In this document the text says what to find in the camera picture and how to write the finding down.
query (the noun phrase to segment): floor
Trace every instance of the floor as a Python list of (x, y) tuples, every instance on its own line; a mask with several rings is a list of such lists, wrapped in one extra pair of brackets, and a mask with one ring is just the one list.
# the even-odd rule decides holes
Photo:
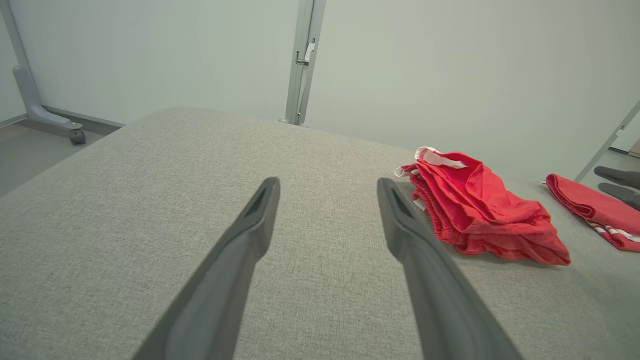
[(72, 145), (66, 131), (24, 122), (0, 127), (0, 197), (105, 136), (86, 129), (84, 135), (86, 144)]
[[(609, 150), (602, 155), (595, 166), (610, 167), (624, 171), (640, 171), (640, 158)], [(591, 169), (580, 183), (594, 190), (598, 190), (599, 192), (601, 191), (598, 189), (598, 184), (613, 184), (612, 182), (594, 174), (593, 169)]]

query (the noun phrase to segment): black wheel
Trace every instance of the black wheel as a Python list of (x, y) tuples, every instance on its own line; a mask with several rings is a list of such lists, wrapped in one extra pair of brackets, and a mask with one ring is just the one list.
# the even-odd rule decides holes
[(82, 130), (69, 130), (69, 140), (74, 145), (84, 144), (86, 139), (84, 138), (84, 131)]

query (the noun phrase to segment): folded clothing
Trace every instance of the folded clothing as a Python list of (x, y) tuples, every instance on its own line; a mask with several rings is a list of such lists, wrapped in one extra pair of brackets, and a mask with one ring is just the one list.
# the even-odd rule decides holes
[(413, 202), (431, 217), (441, 241), (466, 255), (489, 251), (507, 260), (569, 265), (569, 251), (547, 210), (507, 191), (482, 162), (430, 147), (419, 148), (415, 158), (395, 174), (410, 177), (417, 188)]
[(564, 208), (583, 218), (611, 245), (640, 252), (640, 211), (559, 175), (547, 176), (546, 184)]

